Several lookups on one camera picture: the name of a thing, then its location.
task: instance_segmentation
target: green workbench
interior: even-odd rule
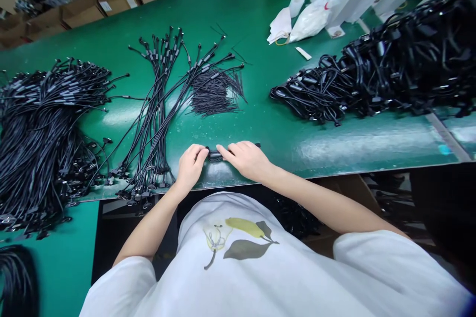
[[[269,23],[289,1],[158,0],[52,38],[2,52],[0,69],[6,69],[10,75],[18,71],[47,70],[56,58],[72,56],[111,70],[113,77],[130,73],[129,78],[117,81],[117,87],[109,94],[143,98],[153,83],[152,68],[127,46],[140,49],[140,36],[150,41],[152,33],[163,36],[172,25],[183,28],[184,40],[193,58],[198,43],[208,50],[219,40],[220,36],[211,29],[211,26],[217,28],[218,23],[228,36],[217,51],[216,58],[222,58],[234,46],[247,62],[252,63],[242,70],[248,104],[241,101],[242,111],[237,114],[225,113],[205,119],[186,115],[190,109],[183,107],[172,121],[167,135],[167,157],[174,173],[177,172],[180,155],[190,144],[214,147],[240,140],[260,142],[273,163],[305,178],[458,162],[423,116],[385,112],[374,118],[358,119],[349,115],[341,127],[334,127],[331,123],[317,126],[313,122],[297,119],[286,106],[272,101],[268,97],[272,87],[304,67],[316,66],[325,53],[339,55],[344,45],[363,34],[359,25],[344,24],[346,35],[342,38],[331,40],[323,31],[314,38],[299,42],[298,46],[312,56],[310,61],[295,50],[294,44],[269,46],[266,42]],[[169,86],[187,70],[186,56],[182,53]],[[168,100],[166,107],[170,107],[176,97],[177,93]],[[96,140],[109,137],[118,142],[137,117],[141,105],[139,101],[115,99],[106,104],[108,113],[93,110],[88,114],[81,122],[82,128],[86,135]],[[473,127],[473,121],[467,119],[466,125]],[[112,166],[121,161],[131,141],[132,134],[112,156]],[[248,183],[226,162],[207,163],[195,188]],[[86,200],[114,198],[118,186],[100,188]],[[76,316],[79,313],[78,306],[89,288],[97,209],[97,203],[82,203],[70,209],[73,222],[58,227],[58,233],[54,232],[43,241],[24,241],[25,245],[34,248],[40,261],[42,287],[49,289],[55,286],[59,296],[67,294],[70,297],[54,300],[64,305],[62,309],[51,301],[45,302],[42,305],[43,316]],[[76,251],[68,248],[72,245],[77,248]],[[52,261],[61,261],[62,266],[54,268]],[[73,269],[81,279],[74,280],[73,276],[60,271],[61,267]],[[50,291],[44,293],[45,299],[54,299]]]

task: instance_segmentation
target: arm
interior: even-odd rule
[[[401,230],[350,198],[273,165],[250,141],[230,144],[229,151],[221,145],[217,145],[217,149],[244,177],[299,203],[338,233],[384,229],[408,238]]]
[[[140,221],[124,243],[113,266],[132,256],[152,260],[177,206],[197,183],[207,155],[208,150],[197,144],[193,144],[185,151],[180,158],[177,181]]]

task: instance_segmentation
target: white t-shirt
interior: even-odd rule
[[[89,290],[81,317],[462,316],[472,296],[430,255],[390,231],[349,233],[335,260],[287,233],[243,194],[220,192],[183,220],[157,282],[123,260]]]

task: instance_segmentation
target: person's left hand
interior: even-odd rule
[[[195,186],[202,172],[208,150],[203,145],[191,145],[180,158],[176,185],[187,193]]]

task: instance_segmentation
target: wire bundle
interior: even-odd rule
[[[93,63],[56,60],[48,72],[18,73],[0,90],[0,227],[48,235],[71,220],[66,206],[98,184],[100,146],[77,122],[110,99],[111,72]]]
[[[238,98],[244,98],[241,76],[232,72],[211,70],[198,75],[193,81],[197,88],[192,97],[192,110],[202,117],[225,112],[238,112]]]
[[[470,115],[475,21],[471,0],[431,0],[352,41],[339,60],[322,56],[317,68],[301,70],[270,97],[303,119],[336,126],[349,109],[365,117],[392,108],[422,115],[453,106],[457,117]]]
[[[33,258],[25,247],[0,248],[2,317],[34,317],[40,314],[38,279]]]
[[[109,172],[109,184],[113,184],[115,178],[126,181],[127,185],[119,190],[117,195],[119,198],[128,200],[130,206],[143,204],[144,209],[150,207],[152,204],[149,198],[156,193],[156,190],[170,187],[174,183],[175,177],[166,158],[166,133],[172,118],[179,109],[185,103],[193,101],[193,97],[209,83],[217,78],[223,80],[227,72],[243,68],[242,64],[226,70],[218,69],[220,64],[235,58],[231,53],[215,63],[211,62],[224,38],[225,36],[222,36],[220,42],[215,43],[205,54],[202,54],[202,46],[199,44],[193,65],[183,41],[181,28],[178,28],[178,33],[173,36],[171,26],[169,33],[162,39],[152,35],[152,45],[140,38],[139,43],[144,47],[145,53],[129,46],[131,51],[137,52],[150,62],[154,71],[154,83],[139,115],[118,143],[119,146],[129,132],[133,131],[132,145],[118,167]],[[168,91],[165,91],[170,73],[182,48],[187,55],[189,70]],[[238,80],[231,86],[236,92],[242,93],[242,89],[238,89]],[[177,99],[166,113],[165,100],[176,90],[179,91]]]

